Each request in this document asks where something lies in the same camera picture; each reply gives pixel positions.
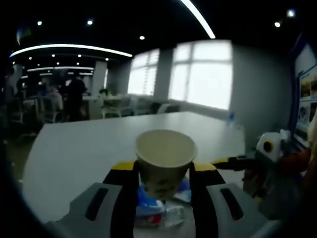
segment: curved light strip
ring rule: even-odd
[[[84,45],[73,45],[73,44],[49,44],[49,45],[41,45],[41,46],[32,46],[32,47],[24,48],[16,52],[13,52],[10,55],[10,57],[23,53],[23,52],[27,52],[27,51],[33,51],[33,50],[45,49],[45,48],[58,48],[58,47],[80,48],[80,49],[88,49],[88,50],[95,50],[95,51],[103,51],[103,52],[110,52],[110,53],[114,53],[114,54],[118,54],[122,56],[132,57],[131,54],[121,52],[121,51],[115,51],[115,50],[96,47],[96,46],[84,46]]]
[[[86,70],[93,70],[94,68],[91,67],[79,67],[79,66],[57,66],[54,69],[86,69]]]
[[[86,70],[94,70],[91,67],[79,67],[79,66],[56,66],[56,67],[44,67],[44,68],[31,68],[28,69],[28,72],[40,71],[40,70],[49,70],[49,69],[86,69]]]
[[[209,35],[211,39],[215,39],[216,36],[212,32],[212,29],[209,27],[208,23],[204,19],[204,17],[201,15],[201,13],[198,11],[198,9],[192,4],[190,0],[180,0],[190,11],[191,13],[196,17],[196,19],[199,21],[201,26],[204,28],[206,33]]]
[[[54,67],[44,67],[44,68],[31,68],[28,69],[28,72],[33,72],[33,71],[39,71],[39,70],[49,70],[49,69],[54,69]]]

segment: table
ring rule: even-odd
[[[61,219],[69,202],[91,184],[103,182],[114,164],[135,159],[135,138],[151,129],[172,129],[192,137],[196,159],[202,162],[245,153],[242,128],[190,112],[45,124],[25,166],[25,201],[40,221]],[[233,171],[220,174],[226,182],[243,176]]]

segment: person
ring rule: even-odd
[[[56,86],[51,86],[50,88],[50,94],[49,94],[53,100],[54,106],[56,106],[58,111],[63,110],[63,98],[59,91],[57,90]]]
[[[83,93],[86,91],[85,83],[79,76],[71,80],[67,87],[67,113],[69,121],[78,121],[82,119],[81,106]]]
[[[1,86],[1,103],[0,103],[0,123],[2,132],[5,135],[5,140],[3,142],[6,144],[7,137],[8,137],[8,130],[9,130],[9,117],[10,117],[10,106],[9,104],[14,99],[14,90],[11,85],[10,79],[14,75],[14,68],[7,67],[5,69],[4,81],[3,85]]]

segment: window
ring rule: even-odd
[[[158,61],[158,49],[134,57],[129,77],[128,94],[154,94]]]
[[[106,69],[106,73],[105,73],[104,88],[107,88],[107,80],[108,80],[108,69]]]
[[[228,110],[232,71],[228,41],[178,45],[174,50],[169,98]]]

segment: ceiling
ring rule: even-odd
[[[268,3],[214,3],[192,0],[217,39],[287,54],[299,36],[303,8],[295,18],[287,18],[294,7]],[[180,0],[90,1],[37,6],[23,3],[12,18],[8,53],[44,44],[81,44],[126,52],[132,55],[155,48],[171,48],[187,41],[209,39],[200,23]],[[281,22],[276,28],[274,23]],[[109,58],[109,67],[129,59],[113,53],[84,49],[50,48],[14,56],[26,69],[54,66],[93,67],[96,60]]]

